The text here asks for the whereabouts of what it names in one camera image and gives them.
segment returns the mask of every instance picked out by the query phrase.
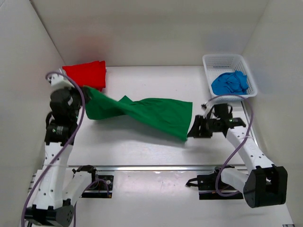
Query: cable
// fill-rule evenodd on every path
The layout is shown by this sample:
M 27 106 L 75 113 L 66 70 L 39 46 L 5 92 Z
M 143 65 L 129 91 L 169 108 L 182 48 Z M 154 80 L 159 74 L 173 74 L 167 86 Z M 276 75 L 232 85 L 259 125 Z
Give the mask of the cable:
M 220 191 L 226 190 L 226 189 L 228 189 L 229 187 L 230 187 L 230 185 L 228 185 L 228 186 L 226 186 L 226 187 L 220 189 Z M 199 194 L 208 194 L 208 193 L 217 193 L 217 191 L 216 191 L 216 190 L 212 190 L 212 191 L 199 192 Z
M 246 131 L 246 134 L 245 134 L 245 138 L 244 140 L 242 141 L 242 143 L 240 143 L 240 145 L 232 152 L 232 154 L 226 159 L 226 161 L 223 163 L 223 165 L 221 166 L 220 168 L 220 171 L 217 175 L 217 178 L 216 178 L 216 182 L 215 182 L 215 188 L 216 188 L 216 192 L 223 196 L 223 197 L 229 197 L 229 196 L 234 196 L 240 192 L 233 192 L 233 193 L 229 193 L 229 194 L 224 194 L 224 193 L 221 193 L 221 191 L 219 190 L 219 181 L 220 181 L 220 177 L 221 177 L 221 174 L 222 174 L 222 171 L 225 169 L 225 167 L 227 166 L 228 162 L 231 160 L 231 158 L 243 147 L 243 145 L 246 143 L 248 137 L 249 137 L 249 133 L 250 133 L 250 129 L 251 129 L 251 125 L 252 125 L 252 121 L 253 121 L 253 118 L 254 118 L 254 112 L 253 112 L 253 109 L 252 109 L 252 105 L 251 103 L 246 99 L 244 98 L 243 96 L 240 96 L 240 95 L 220 95 L 220 96 L 216 96 L 214 98 L 211 98 L 208 100 L 208 102 L 218 98 L 218 97 L 222 97 L 222 96 L 237 96 L 237 97 L 240 97 L 244 100 L 247 101 L 248 105 L 250 106 L 250 111 L 251 111 L 251 114 L 250 114 L 250 122 L 248 124 L 248 127 L 247 127 L 247 131 Z
M 109 189 L 108 189 L 108 185 L 106 183 L 105 180 L 103 179 L 97 179 L 95 180 L 94 182 L 92 182 L 89 186 L 86 187 L 86 189 L 83 191 L 85 192 L 87 189 L 89 189 L 91 186 L 93 186 L 95 183 L 99 183 L 99 181 L 102 181 L 105 186 L 106 186 L 106 190 L 107 190 L 107 197 L 109 196 Z M 73 224 L 73 227 L 76 227 L 76 208 L 77 208 L 77 203 L 75 203 L 75 206 L 74 206 L 74 224 Z
M 229 114 L 231 114 L 232 113 L 232 105 L 228 104 L 228 106 L 231 108 L 230 111 L 229 111 Z
M 99 185 L 99 184 L 96 184 L 96 186 L 95 186 L 94 188 L 89 188 L 89 189 L 90 189 L 90 190 L 93 190 L 93 189 L 97 188 L 98 185 Z
M 210 111 L 208 112 L 207 116 L 206 116 L 206 119 L 209 120 L 212 116 L 212 113 L 213 113 L 213 109 L 214 109 L 214 106 L 212 106 L 212 108 L 210 109 Z
M 41 173 L 41 175 L 39 176 L 38 180 L 36 181 L 36 183 L 34 184 L 34 186 L 32 187 L 32 190 L 29 192 L 27 199 L 25 200 L 23 209 L 22 209 L 22 214 L 21 214 L 21 227 L 25 227 L 25 212 L 27 210 L 27 205 L 28 202 L 30 200 L 30 198 L 32 197 L 36 187 L 38 186 L 38 184 L 42 181 L 43 177 L 45 176 L 45 174 L 47 173 L 47 171 L 52 167 L 52 164 L 57 160 L 57 158 L 60 157 L 60 155 L 64 152 L 64 150 L 66 149 L 66 147 L 71 143 L 71 141 L 75 138 L 76 133 L 78 132 L 82 121 L 83 121 L 83 117 L 84 117 L 84 113 L 85 113 L 85 99 L 84 99 L 84 94 L 81 91 L 80 87 L 76 84 L 75 81 L 73 81 L 70 77 L 60 73 L 60 72 L 48 72 L 45 76 L 46 80 L 49 80 L 49 76 L 51 74 L 59 74 L 61 76 L 63 76 L 64 78 L 68 79 L 69 82 L 71 82 L 71 84 L 73 84 L 75 86 L 75 88 L 79 91 L 80 96 L 81 96 L 81 101 L 82 101 L 82 111 L 81 111 L 81 117 L 79 120 L 79 124 L 77 126 L 77 128 L 75 129 L 75 131 L 73 132 L 73 134 L 71 135 L 71 137 L 66 141 L 66 143 L 64 144 L 64 146 L 61 148 L 61 150 L 58 152 L 58 154 L 52 159 L 52 161 L 50 162 L 50 165 L 48 165 L 45 170 Z

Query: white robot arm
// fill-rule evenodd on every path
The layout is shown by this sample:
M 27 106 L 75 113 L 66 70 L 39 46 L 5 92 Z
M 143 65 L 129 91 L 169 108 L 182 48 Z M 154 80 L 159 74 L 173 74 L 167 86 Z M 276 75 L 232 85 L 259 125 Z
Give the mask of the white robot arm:
M 62 154 L 51 161 L 66 145 L 77 128 L 81 108 L 81 97 L 75 88 L 62 88 L 51 94 L 52 112 L 46 118 L 45 161 L 43 172 L 51 165 L 38 185 L 33 204 L 27 207 L 25 219 L 36 225 L 68 227 L 72 221 L 74 206 L 87 186 L 96 180 L 93 166 L 81 166 L 74 171 L 74 177 L 63 188 L 65 170 L 70 156 L 73 140 Z
M 206 106 L 204 108 L 206 109 L 204 116 L 195 117 L 188 137 L 210 138 L 213 132 L 222 132 L 235 148 L 246 139 L 238 153 L 247 167 L 248 175 L 235 168 L 223 168 L 220 169 L 217 178 L 221 177 L 223 183 L 241 192 L 252 208 L 284 204 L 287 189 L 285 168 L 275 166 L 251 136 L 246 136 L 245 123 L 241 118 L 232 117 L 232 108 L 229 110 L 229 105 L 217 104 L 212 108 Z

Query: white table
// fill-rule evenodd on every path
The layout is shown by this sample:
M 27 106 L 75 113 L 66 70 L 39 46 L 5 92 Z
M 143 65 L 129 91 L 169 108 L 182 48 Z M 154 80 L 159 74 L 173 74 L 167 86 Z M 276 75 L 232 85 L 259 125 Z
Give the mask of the white table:
M 282 227 L 293 223 L 285 204 L 252 209 L 245 200 L 199 200 L 197 188 L 184 186 L 196 177 L 195 171 L 114 174 L 111 199 L 79 199 L 77 227 Z M 72 176 L 67 169 L 65 185 Z
M 158 97 L 193 102 L 191 125 L 195 115 L 203 114 L 201 104 L 210 98 L 202 66 L 108 67 L 105 94 L 115 100 L 127 95 L 134 101 Z M 246 121 L 240 103 L 233 113 Z M 68 165 L 219 165 L 233 150 L 222 133 L 183 143 L 128 116 L 101 121 L 85 116 Z M 236 155 L 230 163 L 243 161 Z

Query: white wall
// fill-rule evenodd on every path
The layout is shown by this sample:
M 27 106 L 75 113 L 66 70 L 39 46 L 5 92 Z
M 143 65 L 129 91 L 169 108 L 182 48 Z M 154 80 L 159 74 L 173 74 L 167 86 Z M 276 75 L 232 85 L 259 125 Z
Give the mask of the white wall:
M 47 71 L 62 66 L 27 0 L 0 0 L 0 227 L 17 226 L 45 135 Z
M 287 205 L 303 226 L 303 1 L 271 0 L 244 57 L 259 93 L 255 130 L 268 155 L 288 171 Z
M 109 66 L 201 65 L 207 53 L 242 53 L 267 2 L 33 0 L 66 64 Z

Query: white basket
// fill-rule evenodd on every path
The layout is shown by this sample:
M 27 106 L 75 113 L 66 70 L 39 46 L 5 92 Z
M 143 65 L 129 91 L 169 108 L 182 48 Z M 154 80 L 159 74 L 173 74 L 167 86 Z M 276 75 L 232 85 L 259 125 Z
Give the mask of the white basket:
M 203 56 L 203 65 L 206 73 L 206 78 L 210 93 L 212 97 L 216 97 L 212 89 L 213 81 L 225 72 L 241 71 L 244 75 L 247 75 L 247 85 L 249 86 L 246 95 L 241 95 L 245 98 L 253 97 L 257 95 L 257 87 L 252 74 L 245 63 L 244 58 L 239 54 L 207 54 Z M 238 102 L 241 101 L 240 97 L 236 96 L 223 96 L 216 98 L 214 102 Z

